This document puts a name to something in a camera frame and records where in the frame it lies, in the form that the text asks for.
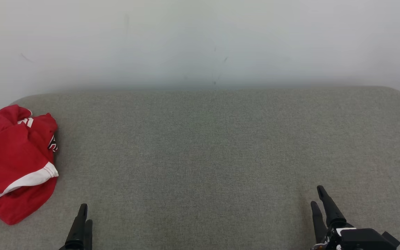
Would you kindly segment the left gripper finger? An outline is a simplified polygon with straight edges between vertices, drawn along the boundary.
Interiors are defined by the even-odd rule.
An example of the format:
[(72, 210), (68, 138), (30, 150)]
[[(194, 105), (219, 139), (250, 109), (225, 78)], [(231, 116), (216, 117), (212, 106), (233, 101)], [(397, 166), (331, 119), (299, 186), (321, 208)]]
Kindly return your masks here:
[(92, 238), (93, 238), (93, 221), (91, 219), (85, 222), (84, 226), (84, 250), (92, 250)]
[(86, 250), (85, 246), (85, 224), (87, 220), (88, 206), (81, 204), (75, 217), (65, 244), (60, 250)]

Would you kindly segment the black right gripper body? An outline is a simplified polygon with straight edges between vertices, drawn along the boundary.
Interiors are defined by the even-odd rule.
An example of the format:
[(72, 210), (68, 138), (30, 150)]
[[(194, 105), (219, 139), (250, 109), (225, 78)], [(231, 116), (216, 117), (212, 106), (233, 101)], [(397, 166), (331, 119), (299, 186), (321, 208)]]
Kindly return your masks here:
[(344, 226), (335, 226), (326, 228), (323, 224), (313, 226), (315, 232), (316, 244), (310, 250), (341, 250), (341, 231), (354, 230), (355, 228), (348, 224)]

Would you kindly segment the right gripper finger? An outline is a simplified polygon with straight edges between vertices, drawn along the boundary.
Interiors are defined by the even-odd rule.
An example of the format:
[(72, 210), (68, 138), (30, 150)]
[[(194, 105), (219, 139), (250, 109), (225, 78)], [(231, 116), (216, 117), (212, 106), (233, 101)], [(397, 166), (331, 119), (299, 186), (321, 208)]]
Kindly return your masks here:
[(333, 199), (328, 195), (327, 191), (322, 185), (316, 187), (319, 199), (322, 201), (324, 211), (326, 214), (326, 225), (328, 228), (334, 227), (334, 225), (341, 225), (346, 223), (346, 218), (335, 204)]
[(323, 215), (317, 202), (311, 201), (310, 206), (312, 210), (313, 228), (316, 244), (321, 244), (324, 243), (326, 240), (327, 226), (325, 226)]

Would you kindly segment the red shorts with white stripe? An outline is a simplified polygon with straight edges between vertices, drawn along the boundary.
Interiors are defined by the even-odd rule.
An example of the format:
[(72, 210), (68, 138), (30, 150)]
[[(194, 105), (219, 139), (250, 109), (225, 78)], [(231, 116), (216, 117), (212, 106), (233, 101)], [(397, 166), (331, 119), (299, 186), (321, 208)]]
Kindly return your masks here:
[(43, 206), (54, 192), (58, 171), (52, 135), (0, 136), (0, 220), (14, 225)]

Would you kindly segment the grey fabric sofa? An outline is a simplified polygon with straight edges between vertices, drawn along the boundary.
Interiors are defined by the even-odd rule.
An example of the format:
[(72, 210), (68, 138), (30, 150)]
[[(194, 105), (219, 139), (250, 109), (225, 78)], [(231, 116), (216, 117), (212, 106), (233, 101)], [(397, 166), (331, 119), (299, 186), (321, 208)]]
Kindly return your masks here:
[(57, 250), (81, 203), (93, 248), (309, 250), (322, 185), (400, 241), (400, 92), (68, 92), (15, 101), (58, 124), (60, 174), (0, 250)]

